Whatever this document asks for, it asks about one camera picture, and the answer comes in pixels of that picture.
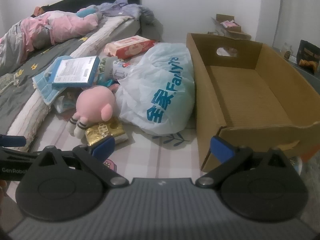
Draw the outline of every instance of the pink clothing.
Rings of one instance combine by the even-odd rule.
[[[47,39],[47,41],[50,41],[51,44],[54,44],[54,39],[52,36],[52,30],[49,30],[50,35],[47,35],[47,28],[45,26],[48,26],[48,20],[47,18],[43,19],[37,19],[28,17],[21,21],[20,28],[22,33],[24,34],[24,46],[23,46],[23,56],[21,58],[21,62],[25,61],[28,57],[28,54],[32,51],[34,51],[34,47],[41,47],[41,46],[34,46],[34,44],[41,39],[41,41],[44,41],[44,39]]]
[[[23,56],[20,62],[24,62],[35,48],[41,49],[86,35],[97,28],[98,21],[96,13],[80,18],[76,14],[56,11],[22,20],[20,28],[23,33]]]
[[[84,18],[76,15],[65,15],[55,18],[50,22],[53,39],[55,42],[64,42],[72,38],[85,36],[97,28],[98,21],[96,13],[89,14]]]

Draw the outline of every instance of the pink package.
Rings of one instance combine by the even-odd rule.
[[[121,59],[127,59],[141,52],[145,52],[154,46],[154,41],[138,35],[107,44],[104,48],[105,54],[111,54]]]

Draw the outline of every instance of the white plastic bag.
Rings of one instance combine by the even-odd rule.
[[[116,104],[121,120],[154,135],[177,133],[187,125],[195,86],[185,44],[155,45],[119,83]]]

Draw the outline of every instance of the open cardboard box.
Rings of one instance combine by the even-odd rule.
[[[210,153],[213,135],[234,146],[287,157],[320,141],[320,96],[269,46],[248,40],[188,33],[196,82],[196,129],[202,171],[220,162]],[[234,48],[236,57],[217,49]]]
[[[220,36],[226,36],[234,39],[246,39],[250,40],[251,36],[241,30],[241,26],[237,27],[228,27],[225,28],[221,23],[224,21],[232,21],[235,20],[234,16],[225,15],[225,14],[217,14],[216,18],[212,17],[214,24],[216,25],[216,32]]]

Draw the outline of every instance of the floor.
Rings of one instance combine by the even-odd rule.
[[[301,178],[309,191],[309,200],[302,221],[320,232],[320,152],[302,166]]]
[[[14,228],[14,226],[23,218],[17,204],[8,196],[3,199],[1,210],[0,225],[5,232]]]

